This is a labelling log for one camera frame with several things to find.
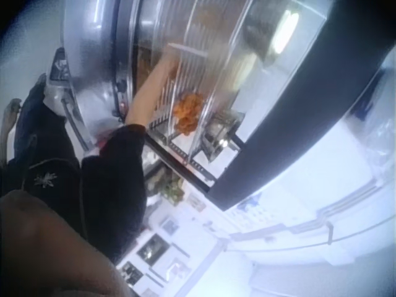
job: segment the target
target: wire shelf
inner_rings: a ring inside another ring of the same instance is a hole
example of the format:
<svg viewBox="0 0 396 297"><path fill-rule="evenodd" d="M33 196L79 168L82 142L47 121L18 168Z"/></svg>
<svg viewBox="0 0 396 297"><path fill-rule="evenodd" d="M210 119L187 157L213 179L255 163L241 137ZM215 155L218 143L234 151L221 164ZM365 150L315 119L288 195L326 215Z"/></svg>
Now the wire shelf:
<svg viewBox="0 0 396 297"><path fill-rule="evenodd" d="M152 43L152 64L158 62L162 49L169 43L180 50L181 58L176 78L169 79L162 91L150 127L161 126L165 144L186 163L195 162L193 158L200 149L205 126L217 109L227 105L219 99L219 93L224 86L233 84L242 69L235 49L251 3L252 0L162 1ZM179 136L174 128L178 120L173 116L173 108L187 93L201 94L204 109L192 145L189 151L183 151L173 143Z"/></svg>

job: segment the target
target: black sleeve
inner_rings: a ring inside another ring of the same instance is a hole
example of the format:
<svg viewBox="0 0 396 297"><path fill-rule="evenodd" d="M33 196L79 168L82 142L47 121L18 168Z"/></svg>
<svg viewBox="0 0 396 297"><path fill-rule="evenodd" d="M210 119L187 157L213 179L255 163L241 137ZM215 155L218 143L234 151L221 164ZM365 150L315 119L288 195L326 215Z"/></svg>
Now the black sleeve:
<svg viewBox="0 0 396 297"><path fill-rule="evenodd" d="M82 162L82 201L88 241L113 263L137 236L147 198L142 169L145 128L118 129L99 157Z"/></svg>

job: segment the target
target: display case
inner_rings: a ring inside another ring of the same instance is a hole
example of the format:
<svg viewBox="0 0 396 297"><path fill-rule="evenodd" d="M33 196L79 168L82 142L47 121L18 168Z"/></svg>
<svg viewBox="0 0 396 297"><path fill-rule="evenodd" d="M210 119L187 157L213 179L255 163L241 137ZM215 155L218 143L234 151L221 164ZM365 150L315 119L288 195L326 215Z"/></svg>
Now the display case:
<svg viewBox="0 0 396 297"><path fill-rule="evenodd" d="M66 1L71 89L92 143L122 125L128 94L169 46L179 66L147 145L221 210L325 135L393 44L392 21L370 1Z"/></svg>

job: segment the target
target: person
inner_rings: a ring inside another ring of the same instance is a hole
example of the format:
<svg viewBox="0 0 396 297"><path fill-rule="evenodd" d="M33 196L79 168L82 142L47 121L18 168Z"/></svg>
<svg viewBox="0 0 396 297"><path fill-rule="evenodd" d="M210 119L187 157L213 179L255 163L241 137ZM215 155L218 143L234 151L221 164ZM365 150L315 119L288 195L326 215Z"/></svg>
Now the person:
<svg viewBox="0 0 396 297"><path fill-rule="evenodd" d="M163 55L135 96L125 126L81 165L66 120L43 104L46 77L39 78L20 110L15 158L2 167L2 292L127 293L112 264L135 240L144 217L145 130L177 65L173 53ZM11 101L2 135L12 129L18 104Z"/></svg>

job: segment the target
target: fried chicken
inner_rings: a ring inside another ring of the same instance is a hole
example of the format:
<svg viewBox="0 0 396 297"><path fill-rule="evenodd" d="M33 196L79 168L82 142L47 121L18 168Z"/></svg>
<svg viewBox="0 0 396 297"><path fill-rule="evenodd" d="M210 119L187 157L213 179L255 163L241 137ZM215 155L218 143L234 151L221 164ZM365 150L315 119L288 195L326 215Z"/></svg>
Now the fried chicken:
<svg viewBox="0 0 396 297"><path fill-rule="evenodd" d="M173 108L173 115L179 119L174 128L185 136L190 135L197 129L203 107L204 98L201 94L185 95Z"/></svg>

